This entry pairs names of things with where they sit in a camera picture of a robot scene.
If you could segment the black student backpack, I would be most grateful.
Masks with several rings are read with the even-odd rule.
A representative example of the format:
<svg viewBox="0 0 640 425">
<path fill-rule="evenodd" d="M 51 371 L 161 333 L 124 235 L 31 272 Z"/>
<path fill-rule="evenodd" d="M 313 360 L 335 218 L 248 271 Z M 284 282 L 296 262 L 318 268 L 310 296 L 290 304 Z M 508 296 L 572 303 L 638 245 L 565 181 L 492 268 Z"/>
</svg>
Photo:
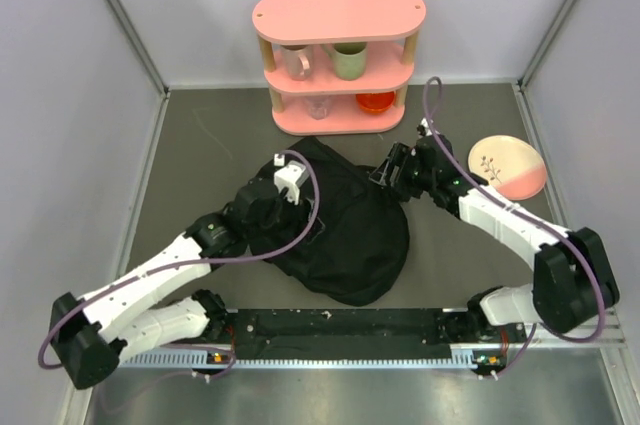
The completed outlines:
<svg viewBox="0 0 640 425">
<path fill-rule="evenodd" d="M 274 252 L 271 263 L 307 289 L 346 305 L 368 305 L 391 289 L 407 259 L 410 233 L 404 210 L 388 190 L 315 137 L 292 145 L 316 176 L 301 188 L 303 230 L 248 239 L 252 255 Z M 273 182 L 264 165 L 253 179 Z"/>
</svg>

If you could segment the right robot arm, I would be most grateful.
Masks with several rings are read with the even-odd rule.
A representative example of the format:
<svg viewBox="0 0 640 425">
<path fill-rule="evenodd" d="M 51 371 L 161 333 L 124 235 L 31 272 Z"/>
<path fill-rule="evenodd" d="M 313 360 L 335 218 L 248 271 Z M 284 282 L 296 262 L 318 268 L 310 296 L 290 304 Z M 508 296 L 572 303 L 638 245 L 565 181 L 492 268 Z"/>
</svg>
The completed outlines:
<svg viewBox="0 0 640 425">
<path fill-rule="evenodd" d="M 474 338 L 490 340 L 512 323 L 540 323 L 551 333 L 566 334 L 618 304 L 618 284 L 594 230 L 549 223 L 507 200 L 490 181 L 464 170 L 442 135 L 423 136 L 412 146 L 395 143 L 388 159 L 387 183 L 401 200 L 428 194 L 439 208 L 510 249 L 533 272 L 529 284 L 480 294 L 479 308 L 466 317 Z"/>
</svg>

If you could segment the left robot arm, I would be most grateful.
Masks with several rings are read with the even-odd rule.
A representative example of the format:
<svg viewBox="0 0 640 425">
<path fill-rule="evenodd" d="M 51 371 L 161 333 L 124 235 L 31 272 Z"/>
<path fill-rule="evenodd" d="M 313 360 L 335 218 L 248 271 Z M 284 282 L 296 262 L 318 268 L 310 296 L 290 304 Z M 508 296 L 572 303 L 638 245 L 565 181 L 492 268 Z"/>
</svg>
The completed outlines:
<svg viewBox="0 0 640 425">
<path fill-rule="evenodd" d="M 143 351 L 216 341 L 227 327 L 218 296 L 163 300 L 224 265 L 253 260 L 339 303 L 373 303 L 395 283 L 410 237 L 399 201 L 369 174 L 315 138 L 298 141 L 153 258 L 96 291 L 56 299 L 46 346 L 83 390 Z"/>
</svg>

